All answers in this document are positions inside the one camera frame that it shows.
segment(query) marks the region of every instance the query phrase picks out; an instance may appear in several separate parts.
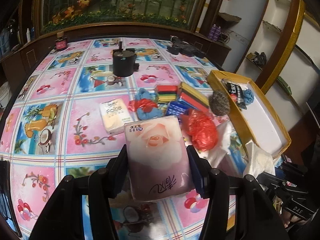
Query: sponge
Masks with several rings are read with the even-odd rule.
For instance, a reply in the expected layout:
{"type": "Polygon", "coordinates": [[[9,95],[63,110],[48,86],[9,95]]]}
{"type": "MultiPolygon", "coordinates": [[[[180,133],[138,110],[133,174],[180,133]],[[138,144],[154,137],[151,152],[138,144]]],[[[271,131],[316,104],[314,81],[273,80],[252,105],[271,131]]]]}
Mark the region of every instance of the sponge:
{"type": "Polygon", "coordinates": [[[215,115],[230,113],[228,96],[221,90],[213,91],[212,96],[209,96],[209,105],[215,115]]]}

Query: cardboard box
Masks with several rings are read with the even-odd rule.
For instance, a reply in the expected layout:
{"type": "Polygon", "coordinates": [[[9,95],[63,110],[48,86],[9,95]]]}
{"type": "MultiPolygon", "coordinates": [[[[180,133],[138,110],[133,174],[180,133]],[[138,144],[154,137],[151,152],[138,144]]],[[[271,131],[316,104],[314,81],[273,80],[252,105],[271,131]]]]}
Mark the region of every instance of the cardboard box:
{"type": "Polygon", "coordinates": [[[257,146],[270,153],[275,159],[290,145],[290,136],[282,124],[276,111],[265,95],[252,79],[234,73],[212,70],[208,76],[208,83],[213,90],[222,90],[228,95],[230,103],[229,118],[235,127],[243,146],[252,140],[257,146]],[[240,110],[232,101],[222,79],[238,83],[242,89],[250,88],[254,93],[254,101],[247,106],[247,110],[240,110]]]}

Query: pink tissue pack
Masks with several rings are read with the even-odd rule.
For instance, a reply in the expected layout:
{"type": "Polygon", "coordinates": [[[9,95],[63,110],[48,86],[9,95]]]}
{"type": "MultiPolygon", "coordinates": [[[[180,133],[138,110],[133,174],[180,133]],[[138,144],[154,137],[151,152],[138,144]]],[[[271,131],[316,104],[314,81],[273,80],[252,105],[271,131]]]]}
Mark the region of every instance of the pink tissue pack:
{"type": "Polygon", "coordinates": [[[133,199],[152,201],[194,188],[178,119],[165,116],[124,125],[133,199]]]}

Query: white tissue pack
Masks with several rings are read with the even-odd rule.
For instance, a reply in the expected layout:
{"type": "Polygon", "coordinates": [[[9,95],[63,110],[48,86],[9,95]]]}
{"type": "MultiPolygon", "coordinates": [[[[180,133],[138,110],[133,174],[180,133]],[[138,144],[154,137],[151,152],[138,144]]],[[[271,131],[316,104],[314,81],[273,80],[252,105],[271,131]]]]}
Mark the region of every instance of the white tissue pack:
{"type": "Polygon", "coordinates": [[[129,111],[121,98],[100,104],[100,113],[104,127],[110,135],[124,132],[124,124],[133,122],[129,111]]]}

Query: pink label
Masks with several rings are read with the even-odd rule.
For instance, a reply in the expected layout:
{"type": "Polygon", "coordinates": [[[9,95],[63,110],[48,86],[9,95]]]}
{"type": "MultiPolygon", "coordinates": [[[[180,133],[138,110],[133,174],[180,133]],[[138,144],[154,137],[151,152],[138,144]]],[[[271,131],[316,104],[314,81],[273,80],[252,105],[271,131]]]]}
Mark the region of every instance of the pink label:
{"type": "Polygon", "coordinates": [[[57,49],[63,49],[67,46],[67,41],[63,40],[63,41],[57,41],[56,42],[56,48],[57,49]]]}

